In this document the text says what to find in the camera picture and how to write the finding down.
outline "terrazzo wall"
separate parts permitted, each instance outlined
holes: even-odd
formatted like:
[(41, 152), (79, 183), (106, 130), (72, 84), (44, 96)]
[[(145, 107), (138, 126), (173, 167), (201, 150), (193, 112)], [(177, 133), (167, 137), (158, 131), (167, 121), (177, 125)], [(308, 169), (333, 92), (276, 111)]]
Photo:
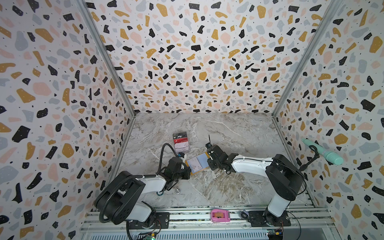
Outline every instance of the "terrazzo wall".
[(127, 132), (70, 0), (0, 1), (0, 239), (77, 238)]
[(88, 0), (138, 112), (270, 112), (326, 0)]
[(305, 177), (346, 240), (383, 239), (383, 4), (341, 7), (277, 117), (299, 165), (314, 155), (302, 137), (344, 158), (336, 166), (321, 157)]

